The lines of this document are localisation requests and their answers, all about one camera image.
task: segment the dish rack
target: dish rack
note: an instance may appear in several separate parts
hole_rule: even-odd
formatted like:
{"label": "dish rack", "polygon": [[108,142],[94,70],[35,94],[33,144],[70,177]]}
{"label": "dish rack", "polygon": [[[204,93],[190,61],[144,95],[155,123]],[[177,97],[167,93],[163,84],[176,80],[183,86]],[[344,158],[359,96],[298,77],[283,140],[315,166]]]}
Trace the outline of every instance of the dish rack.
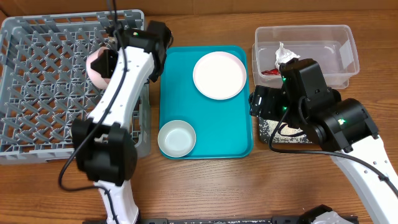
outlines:
{"label": "dish rack", "polygon": [[[125,28],[144,29],[140,10],[118,11]],[[85,61],[101,46],[115,49],[105,27],[109,12],[7,18],[1,27],[0,165],[65,159],[73,152],[70,128],[101,99]],[[148,86],[132,115],[139,156],[150,151]]]}

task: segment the green indicator light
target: green indicator light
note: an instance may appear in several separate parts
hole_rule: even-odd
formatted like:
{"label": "green indicator light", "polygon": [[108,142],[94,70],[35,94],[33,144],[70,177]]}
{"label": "green indicator light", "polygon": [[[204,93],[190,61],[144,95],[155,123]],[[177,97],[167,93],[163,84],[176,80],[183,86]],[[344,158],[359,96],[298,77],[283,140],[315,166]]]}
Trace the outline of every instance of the green indicator light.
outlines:
{"label": "green indicator light", "polygon": [[343,118],[341,118],[341,119],[338,120],[338,123],[339,123],[340,125],[344,124],[345,122],[347,122],[347,121],[344,120]]}

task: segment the clear plastic bin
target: clear plastic bin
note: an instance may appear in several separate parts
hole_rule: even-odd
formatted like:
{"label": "clear plastic bin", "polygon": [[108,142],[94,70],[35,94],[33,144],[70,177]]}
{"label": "clear plastic bin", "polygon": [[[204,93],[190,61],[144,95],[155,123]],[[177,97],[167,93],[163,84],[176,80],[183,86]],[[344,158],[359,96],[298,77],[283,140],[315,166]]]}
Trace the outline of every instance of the clear plastic bin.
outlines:
{"label": "clear plastic bin", "polygon": [[343,89],[359,72],[358,53],[351,29],[346,25],[259,27],[252,50],[252,69],[256,85],[280,88],[280,75],[263,75],[275,68],[279,42],[301,56],[312,58],[322,69],[326,84]]}

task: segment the blue tray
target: blue tray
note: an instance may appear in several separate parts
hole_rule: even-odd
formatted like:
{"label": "blue tray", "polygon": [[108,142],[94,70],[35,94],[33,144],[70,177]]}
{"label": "blue tray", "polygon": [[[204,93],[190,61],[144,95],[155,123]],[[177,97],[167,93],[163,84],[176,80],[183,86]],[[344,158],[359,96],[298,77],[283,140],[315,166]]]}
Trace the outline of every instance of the blue tray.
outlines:
{"label": "blue tray", "polygon": [[237,56],[248,69],[246,54],[238,46],[173,47],[167,51],[160,80],[159,127],[179,119],[191,124],[197,134],[197,142],[189,154],[180,158],[163,154],[169,159],[241,158],[253,149],[249,78],[243,90],[228,100],[212,100],[202,95],[193,83],[196,62],[216,51]]}

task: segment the white plate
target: white plate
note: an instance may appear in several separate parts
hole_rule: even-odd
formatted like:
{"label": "white plate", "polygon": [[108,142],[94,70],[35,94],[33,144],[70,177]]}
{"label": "white plate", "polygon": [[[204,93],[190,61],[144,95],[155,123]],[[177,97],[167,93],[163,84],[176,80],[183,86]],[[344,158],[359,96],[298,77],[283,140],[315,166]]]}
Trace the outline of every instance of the white plate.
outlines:
{"label": "white plate", "polygon": [[197,135],[193,127],[185,121],[170,121],[159,131],[157,143],[160,150],[170,157],[187,155],[195,146]]}
{"label": "white plate", "polygon": [[246,69],[233,54],[212,52],[196,63],[193,82],[203,95],[214,100],[226,100],[242,91]]}

